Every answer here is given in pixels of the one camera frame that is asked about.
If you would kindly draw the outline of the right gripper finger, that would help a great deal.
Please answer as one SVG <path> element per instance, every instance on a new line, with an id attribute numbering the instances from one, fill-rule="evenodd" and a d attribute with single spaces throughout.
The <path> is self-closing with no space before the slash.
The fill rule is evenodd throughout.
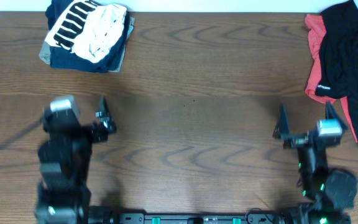
<path id="1" fill-rule="evenodd" d="M 346 126 L 345 122 L 339 117 L 330 102 L 327 102 L 325 104 L 325 117 L 326 119 L 336 119 L 339 122 L 343 131 L 348 130 L 348 127 Z"/>
<path id="2" fill-rule="evenodd" d="M 283 104 L 280 105 L 278 121 L 273 130 L 273 138 L 290 139 L 290 128 L 288 124 L 287 112 Z"/>

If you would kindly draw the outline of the black hydrogen t-shirt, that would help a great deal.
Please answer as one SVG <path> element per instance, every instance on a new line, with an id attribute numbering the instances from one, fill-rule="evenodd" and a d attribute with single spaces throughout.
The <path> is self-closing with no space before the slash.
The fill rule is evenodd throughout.
<path id="1" fill-rule="evenodd" d="M 349 116 L 358 141 L 358 8 L 346 1 L 322 13 L 326 34 L 319 50 L 321 81 L 316 95 L 347 98 Z"/>

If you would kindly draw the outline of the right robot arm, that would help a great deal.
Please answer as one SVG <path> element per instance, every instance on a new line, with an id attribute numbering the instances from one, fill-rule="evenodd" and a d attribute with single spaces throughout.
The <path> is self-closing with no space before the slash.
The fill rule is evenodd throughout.
<path id="1" fill-rule="evenodd" d="M 301 134 L 290 131 L 287 112 L 280 106 L 273 138 L 283 141 L 283 148 L 298 154 L 297 186 L 310 203 L 285 208 L 273 217 L 273 223 L 350 223 L 345 209 L 354 207 L 357 177 L 350 171 L 328 166 L 326 149 L 341 143 L 347 126 L 332 104 L 325 104 L 325 118 L 313 130 Z"/>

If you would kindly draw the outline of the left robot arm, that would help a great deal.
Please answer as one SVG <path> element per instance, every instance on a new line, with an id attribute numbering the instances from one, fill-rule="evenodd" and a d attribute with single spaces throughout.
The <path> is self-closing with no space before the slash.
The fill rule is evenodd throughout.
<path id="1" fill-rule="evenodd" d="M 117 131 L 105 97 L 97 121 L 81 125 L 75 97 L 61 96 L 44 109 L 43 129 L 49 134 L 38 150 L 40 174 L 35 217 L 38 223 L 115 223 L 109 207 L 92 206 L 87 187 L 93 144 L 105 142 Z"/>

